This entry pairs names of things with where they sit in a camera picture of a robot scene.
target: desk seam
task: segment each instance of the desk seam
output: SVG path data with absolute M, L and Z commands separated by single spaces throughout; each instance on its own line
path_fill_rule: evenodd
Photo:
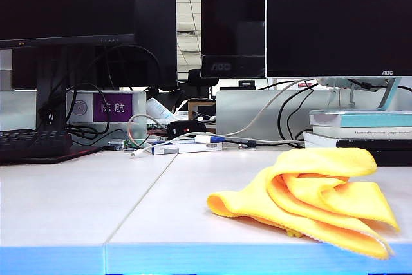
M 150 192 L 150 190 L 153 188 L 153 186 L 157 183 L 157 181 L 162 177 L 162 175 L 166 172 L 166 170 L 169 168 L 169 166 L 174 162 L 174 160 L 177 158 L 178 154 L 174 156 L 174 158 L 166 165 L 166 167 L 163 169 L 163 171 L 159 174 L 159 176 L 154 180 L 154 182 L 151 184 L 151 186 L 146 190 L 146 192 L 142 195 L 140 199 L 138 199 L 137 203 L 131 208 L 131 210 L 126 214 L 126 216 L 123 218 L 123 220 L 117 225 L 115 230 L 109 235 L 109 237 L 106 239 L 104 242 L 104 246 L 106 248 L 106 245 L 110 243 L 111 239 L 114 237 L 114 235 L 117 233 L 117 231 L 123 226 L 123 224 L 126 222 L 126 220 L 130 217 L 130 215 L 135 211 L 135 209 L 138 207 L 140 202 L 146 197 L 146 195 Z

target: purple label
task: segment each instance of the purple label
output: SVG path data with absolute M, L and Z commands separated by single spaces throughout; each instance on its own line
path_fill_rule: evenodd
M 105 93 L 104 97 L 109 106 L 111 122 L 127 122 L 133 115 L 133 94 L 131 93 Z M 102 96 L 93 94 L 93 121 L 106 122 L 108 116 Z

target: gray partition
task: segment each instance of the gray partition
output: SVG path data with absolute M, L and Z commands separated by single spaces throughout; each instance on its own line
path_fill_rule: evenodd
M 216 131 L 218 134 L 231 133 L 247 126 L 259 113 L 261 108 L 280 90 L 241 90 L 218 91 L 216 93 Z M 261 118 L 248 130 L 240 133 L 239 137 L 258 138 L 263 140 L 280 140 L 277 130 L 277 115 L 282 103 L 297 90 L 288 90 L 282 93 Z M 384 90 L 376 93 L 370 91 L 355 91 L 353 99 L 357 109 L 374 109 L 379 105 Z M 282 112 L 281 129 L 286 138 L 290 138 L 286 128 L 288 116 L 300 105 L 308 94 L 304 92 L 293 98 Z M 314 90 L 304 102 L 299 111 L 290 118 L 290 129 L 293 136 L 301 130 L 310 128 L 309 111 L 313 109 L 327 109 L 330 96 L 333 100 L 330 109 L 346 109 L 350 101 L 350 90 L 340 90 L 331 94 L 330 90 Z M 389 109 L 412 109 L 412 93 L 398 90 Z

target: monitor bezel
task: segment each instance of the monitor bezel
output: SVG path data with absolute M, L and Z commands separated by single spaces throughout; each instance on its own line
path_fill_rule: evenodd
M 26 48 L 47 45 L 72 45 L 72 44 L 133 44 L 135 43 L 136 26 L 135 16 L 137 0 L 134 0 L 134 16 L 131 16 L 133 29 L 130 33 L 116 33 L 113 35 L 79 35 L 70 37 L 38 37 L 16 38 L 0 40 L 0 50 Z

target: stack of books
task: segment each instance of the stack of books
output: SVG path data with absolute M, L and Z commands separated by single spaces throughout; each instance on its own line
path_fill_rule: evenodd
M 412 111 L 311 111 L 305 147 L 358 147 L 378 166 L 412 166 Z

